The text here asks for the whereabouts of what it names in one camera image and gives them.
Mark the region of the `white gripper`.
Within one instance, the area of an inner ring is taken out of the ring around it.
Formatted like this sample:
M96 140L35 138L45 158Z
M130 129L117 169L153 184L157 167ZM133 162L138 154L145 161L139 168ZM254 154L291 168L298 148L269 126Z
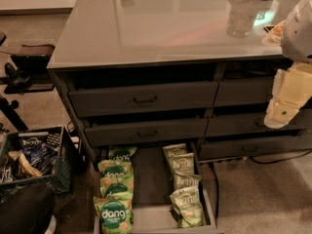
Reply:
M272 99L264 117L264 125L281 129L312 98L312 65L295 62L288 70L279 69L274 77Z

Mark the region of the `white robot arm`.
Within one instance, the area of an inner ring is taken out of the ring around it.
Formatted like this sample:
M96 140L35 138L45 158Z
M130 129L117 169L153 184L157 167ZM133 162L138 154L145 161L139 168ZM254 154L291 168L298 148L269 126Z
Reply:
M262 43L280 45L283 56L293 61L287 70L277 71L264 117L266 127L280 129L312 98L312 0L300 0Z

